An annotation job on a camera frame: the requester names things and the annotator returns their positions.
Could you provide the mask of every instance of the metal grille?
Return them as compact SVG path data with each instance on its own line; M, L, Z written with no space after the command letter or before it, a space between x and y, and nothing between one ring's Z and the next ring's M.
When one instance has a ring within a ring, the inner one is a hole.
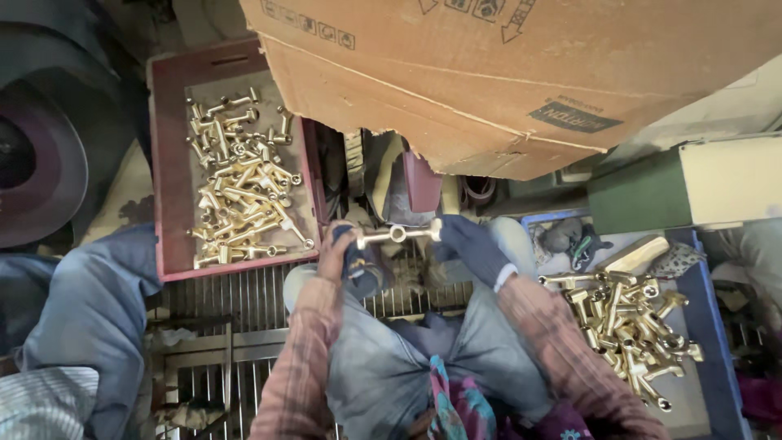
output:
M290 263L249 270L231 275L207 276L168 283L163 289L162 306L170 317L195 318L232 316L233 363L231 395L224 395L224 347L222 326L199 331L196 341L183 341L166 357L166 383L176 387L167 393L167 402L188 402L193 398L223 403L228 397L231 416L210 439L247 438L260 404L260 392L269 377L274 359L287 336L288 311L282 299L282 286L290 271L303 263ZM391 269L394 288L363 301L364 307L379 319L420 319L428 310L443 314L464 311L472 295L471 283L458 283L439 289L423 287L424 262L415 246L398 254ZM339 427L335 435L339 437ZM187 438L195 432L172 430L168 438Z

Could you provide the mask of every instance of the jeans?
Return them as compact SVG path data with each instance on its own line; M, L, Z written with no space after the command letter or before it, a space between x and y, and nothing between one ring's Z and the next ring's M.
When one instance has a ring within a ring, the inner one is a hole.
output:
M62 261L0 255L0 355L21 371L90 366L98 371L86 432L122 438L144 370L144 298L162 287L155 231L140 225L69 252Z
M536 276L532 242L510 218L489 224L492 237L521 274ZM293 310L316 265L301 265L285 279L285 307ZM473 280L473 295L449 359L451 380L472 376L487 398L502 400L530 421L551 408L547 382L524 338L497 307L497 295ZM429 360L345 295L343 327L329 350L328 407L348 438L407 438L406 428L429 407Z

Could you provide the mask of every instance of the striped fabric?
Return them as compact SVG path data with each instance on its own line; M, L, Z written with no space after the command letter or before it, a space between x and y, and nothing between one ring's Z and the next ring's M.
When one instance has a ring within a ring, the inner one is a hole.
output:
M32 370L0 378L0 438L82 439L98 372L86 366Z

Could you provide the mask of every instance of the torn cardboard edge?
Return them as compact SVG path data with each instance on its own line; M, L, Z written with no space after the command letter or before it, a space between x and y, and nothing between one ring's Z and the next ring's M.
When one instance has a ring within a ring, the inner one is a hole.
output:
M459 116L466 117L466 118L471 119L473 121L479 122L480 124L485 124L485 125L488 125L490 127L494 127L494 128L500 129L503 132L507 132L507 133L510 133L512 135L515 135L517 137L517 139L513 143L511 143L510 146L517 145L522 140L524 140L524 141L538 140L538 141L543 141L543 142L555 143L555 144L559 144L559 145L563 145L563 146L571 146L571 147L580 148L580 149L583 149L583 150L590 150L590 151L594 151L595 153L607 153L608 150L609 150L608 148L601 148L601 147L596 147L596 146L586 146L586 145L581 145L581 144L572 143L572 142L560 141L560 140L557 140L557 139L541 138L539 136L535 136L534 135L535 134L534 130L529 131L529 132L521 132L521 131L516 130L514 128L508 127L507 125L502 125L502 124L498 124L498 123L495 123L495 122L492 122L492 121L488 121L487 119L484 119L484 118L479 117L479 116L475 116L474 114L470 114L470 113L461 111L461 110L459 110L457 108L454 108L452 106L449 106L449 105L447 105L445 103L438 102L438 101L436 101L434 99L428 98L426 96L423 96L423 95L420 95L418 93L412 92L412 91L407 90L405 88L399 87L398 85L391 84L388 81L379 80L379 79L377 79L375 77L372 77L371 75L367 75L367 74L365 74L363 72L360 72L359 70L355 70L355 69L352 69L350 67L343 66L342 64L335 63L334 61L329 60L328 58L324 58L323 56L319 56L319 55L314 54L312 52L309 52L309 51L307 51L305 49L302 49L302 48L300 48L298 46L291 45L291 44L289 44L289 43L287 43L285 41L280 40L279 38L272 37L269 34L265 34L263 32L259 32L259 31L255 31L255 32L259 35L262 43L263 43L264 40L274 41L274 42L276 42L276 43L278 43L280 45L284 45L285 47L288 47L290 49L299 51L299 52L304 53L304 54L306 54L308 56L313 56L314 58L316 58L316 59L318 59L320 61L324 61L324 62L329 63L329 64L331 64L331 65L333 65L335 67L344 69L344 70L346 70L346 71L348 71L350 73L360 75L361 77L367 78L367 79L369 79L371 81L375 81L375 82L379 83L380 85L384 85L386 87L393 88L393 89L395 89L395 90L397 90L399 92L402 92L402 93L404 93L406 95L412 96L412 97L414 97L416 99L421 99L421 100L424 100L424 101L426 101L428 103L435 104L436 106L440 106L443 109L446 109L446 110L448 110L448 111L450 111L450 112L452 112L454 114L457 114ZM266 46L265 44L261 44L261 48L259 49L261 53L266 53L266 50L264 49L265 46ZM267 58L267 61L269 62L269 67L271 68L272 74L274 74L273 63L268 58ZM291 110L291 111L294 114L298 114L299 116L304 116L304 117L306 116L306 115L303 115L303 114L299 114L299 113L297 113L294 110ZM391 130L394 130L395 132L398 132L395 128L386 128L384 131L387 132L387 131L391 131Z

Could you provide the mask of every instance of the person's hand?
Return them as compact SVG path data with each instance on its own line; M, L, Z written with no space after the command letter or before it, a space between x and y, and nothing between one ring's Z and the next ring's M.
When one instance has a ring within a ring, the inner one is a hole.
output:
M435 257L440 261L461 259L479 280L497 291L516 269L494 242L489 230L461 215L444 215Z
M321 259L317 262L317 275L337 286L342 283L345 250L356 240L356 233L352 229L345 231L336 241L334 240L334 229L342 225L353 226L352 223L345 220L332 222L326 230L321 246Z

